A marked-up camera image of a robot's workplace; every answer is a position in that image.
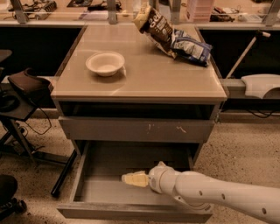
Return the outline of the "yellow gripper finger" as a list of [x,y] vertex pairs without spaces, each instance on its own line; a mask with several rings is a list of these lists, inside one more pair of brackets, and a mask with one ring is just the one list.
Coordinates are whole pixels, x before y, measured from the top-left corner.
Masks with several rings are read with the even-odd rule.
[[146,187],[149,184],[149,178],[145,171],[137,171],[123,174],[122,182],[131,186]]

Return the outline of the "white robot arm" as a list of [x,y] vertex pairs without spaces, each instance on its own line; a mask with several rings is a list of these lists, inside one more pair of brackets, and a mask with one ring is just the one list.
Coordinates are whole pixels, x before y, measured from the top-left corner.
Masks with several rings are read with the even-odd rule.
[[176,171],[164,162],[148,172],[124,174],[122,182],[148,186],[193,211],[218,204],[269,224],[280,224],[279,188],[222,181],[196,171]]

